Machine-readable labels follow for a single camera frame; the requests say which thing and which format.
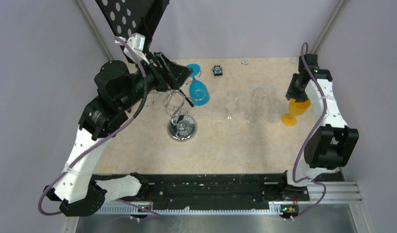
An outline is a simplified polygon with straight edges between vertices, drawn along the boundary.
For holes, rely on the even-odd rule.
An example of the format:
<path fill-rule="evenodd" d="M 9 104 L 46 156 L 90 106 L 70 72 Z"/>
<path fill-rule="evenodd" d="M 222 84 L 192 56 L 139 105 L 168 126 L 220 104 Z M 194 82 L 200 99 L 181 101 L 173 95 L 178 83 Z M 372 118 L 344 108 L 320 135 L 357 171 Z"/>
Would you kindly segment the clear patterned short glass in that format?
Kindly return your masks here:
<path fill-rule="evenodd" d="M 268 106 L 266 120 L 268 122 L 276 122 L 285 113 L 285 106 L 280 101 L 271 102 Z"/>

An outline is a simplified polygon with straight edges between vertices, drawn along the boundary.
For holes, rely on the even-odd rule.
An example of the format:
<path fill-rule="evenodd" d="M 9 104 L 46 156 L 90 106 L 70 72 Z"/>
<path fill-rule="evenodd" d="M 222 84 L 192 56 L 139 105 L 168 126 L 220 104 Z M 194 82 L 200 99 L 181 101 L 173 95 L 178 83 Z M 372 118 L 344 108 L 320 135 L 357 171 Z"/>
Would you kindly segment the clear wine glass front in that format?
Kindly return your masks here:
<path fill-rule="evenodd" d="M 266 92 L 262 87 L 256 87 L 252 91 L 250 105 L 244 118 L 247 122 L 256 122 L 264 113 L 264 99 Z"/>

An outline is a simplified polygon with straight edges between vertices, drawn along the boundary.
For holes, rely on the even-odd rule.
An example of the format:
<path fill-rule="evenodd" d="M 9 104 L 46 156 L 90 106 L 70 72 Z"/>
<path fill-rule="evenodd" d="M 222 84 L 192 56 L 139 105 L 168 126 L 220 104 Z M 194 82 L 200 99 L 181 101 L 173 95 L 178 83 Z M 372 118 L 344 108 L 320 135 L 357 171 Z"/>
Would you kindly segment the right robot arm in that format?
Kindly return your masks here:
<path fill-rule="evenodd" d="M 359 139 L 359 132 L 348 126 L 333 94 L 333 78 L 318 65 L 316 54 L 298 58 L 298 73 L 293 74 L 286 92 L 291 104 L 310 103 L 316 123 L 303 142 L 292 169 L 286 171 L 286 181 L 277 193 L 290 200 L 303 193 L 303 188 L 322 173 L 347 165 Z"/>

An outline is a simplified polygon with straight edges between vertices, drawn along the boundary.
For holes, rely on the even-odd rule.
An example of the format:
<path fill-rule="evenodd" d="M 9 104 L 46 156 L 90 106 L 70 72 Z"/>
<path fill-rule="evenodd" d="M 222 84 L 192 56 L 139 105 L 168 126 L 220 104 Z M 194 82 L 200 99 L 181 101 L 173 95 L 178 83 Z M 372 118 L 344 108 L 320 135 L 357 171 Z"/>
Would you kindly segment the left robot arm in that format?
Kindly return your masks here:
<path fill-rule="evenodd" d="M 65 216 L 90 216 L 122 198 L 144 200 L 149 191 L 142 175 L 97 180 L 94 169 L 106 146 L 137 118 L 149 92 L 179 89 L 192 73 L 160 52 L 149 54 L 134 73 L 120 60 L 103 64 L 94 78 L 98 94 L 83 110 L 70 156 L 42 198 L 58 201 Z"/>

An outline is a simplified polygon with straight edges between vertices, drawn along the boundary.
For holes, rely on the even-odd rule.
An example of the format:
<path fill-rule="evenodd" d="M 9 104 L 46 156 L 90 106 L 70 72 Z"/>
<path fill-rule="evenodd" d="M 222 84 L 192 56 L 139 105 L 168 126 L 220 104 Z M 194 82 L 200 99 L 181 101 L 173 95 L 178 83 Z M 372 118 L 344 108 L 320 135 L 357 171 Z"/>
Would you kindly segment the yellow wine glass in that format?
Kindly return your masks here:
<path fill-rule="evenodd" d="M 295 126 L 297 123 L 297 117 L 304 114 L 310 107 L 311 101 L 296 101 L 291 99 L 288 104 L 288 112 L 281 116 L 281 121 L 285 126 Z"/>

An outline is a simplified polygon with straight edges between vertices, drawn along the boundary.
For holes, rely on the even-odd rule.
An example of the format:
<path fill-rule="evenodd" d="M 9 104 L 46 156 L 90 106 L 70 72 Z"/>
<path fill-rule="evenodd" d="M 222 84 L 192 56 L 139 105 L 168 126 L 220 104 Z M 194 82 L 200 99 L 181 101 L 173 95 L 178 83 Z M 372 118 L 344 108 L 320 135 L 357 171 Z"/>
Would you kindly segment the clear smooth wine glass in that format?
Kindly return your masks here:
<path fill-rule="evenodd" d="M 233 120 L 238 115 L 239 109 L 239 92 L 237 90 L 228 90 L 225 94 L 226 119 Z"/>

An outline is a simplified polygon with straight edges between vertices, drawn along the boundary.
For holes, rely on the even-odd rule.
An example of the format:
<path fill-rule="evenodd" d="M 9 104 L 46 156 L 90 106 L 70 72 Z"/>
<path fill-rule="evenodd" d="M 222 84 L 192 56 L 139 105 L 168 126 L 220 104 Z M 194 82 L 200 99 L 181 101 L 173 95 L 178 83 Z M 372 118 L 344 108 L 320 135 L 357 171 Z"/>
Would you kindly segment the blue wine glass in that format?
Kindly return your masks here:
<path fill-rule="evenodd" d="M 187 67 L 193 69 L 190 75 L 192 78 L 189 86 L 190 100 L 195 106 L 206 105 L 210 100 L 210 94 L 206 85 L 198 80 L 198 77 L 201 75 L 201 68 L 198 64 L 188 64 Z"/>

